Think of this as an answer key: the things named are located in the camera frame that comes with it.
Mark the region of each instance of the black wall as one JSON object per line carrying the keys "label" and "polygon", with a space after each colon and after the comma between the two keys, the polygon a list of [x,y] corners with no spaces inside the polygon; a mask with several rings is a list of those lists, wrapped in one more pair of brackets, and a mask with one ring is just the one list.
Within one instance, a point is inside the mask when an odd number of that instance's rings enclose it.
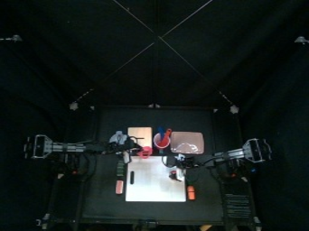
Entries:
{"label": "black wall", "polygon": [[0,53],[0,230],[26,230],[45,213],[50,181],[48,163],[24,160],[22,143],[34,134],[63,140],[68,109],[42,71],[9,46],[1,44]]}
{"label": "black wall", "polygon": [[309,47],[295,52],[270,75],[240,112],[244,139],[266,138],[273,161],[259,165],[252,193],[269,230],[309,226]]}

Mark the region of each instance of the black cable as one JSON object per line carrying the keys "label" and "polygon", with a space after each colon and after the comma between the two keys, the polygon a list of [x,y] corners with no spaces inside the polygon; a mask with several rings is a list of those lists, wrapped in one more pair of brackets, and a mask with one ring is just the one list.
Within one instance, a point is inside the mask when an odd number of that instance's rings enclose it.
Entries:
{"label": "black cable", "polygon": [[166,156],[166,155],[162,155],[160,161],[162,161],[162,163],[164,164],[164,166],[168,167],[168,168],[171,169],[171,168],[175,167],[176,165],[174,164],[172,166],[171,166],[171,165],[168,166],[168,165],[164,163],[164,161],[163,161],[164,156]]}
{"label": "black cable", "polygon": [[188,180],[187,173],[184,172],[184,170],[182,170],[182,174],[183,174],[184,179],[186,179],[186,181],[188,182],[188,184],[191,184],[191,183],[194,183],[195,181],[199,180],[200,168],[198,168],[198,176],[196,176],[196,178],[195,178],[194,180]]}
{"label": "black cable", "polygon": [[212,157],[212,158],[207,159],[207,160],[202,163],[200,166],[204,166],[210,161],[216,160],[216,159],[222,159],[222,156],[216,156],[216,157]]}

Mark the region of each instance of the plastic container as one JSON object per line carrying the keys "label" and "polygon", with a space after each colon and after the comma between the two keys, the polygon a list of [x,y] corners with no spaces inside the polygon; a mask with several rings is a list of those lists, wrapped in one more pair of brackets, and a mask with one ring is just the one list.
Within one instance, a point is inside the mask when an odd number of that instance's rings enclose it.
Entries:
{"label": "plastic container", "polygon": [[153,136],[153,146],[157,148],[157,149],[164,149],[167,148],[168,144],[170,144],[170,138],[167,138],[167,144],[164,146],[159,146],[160,144],[160,134],[155,134]]}

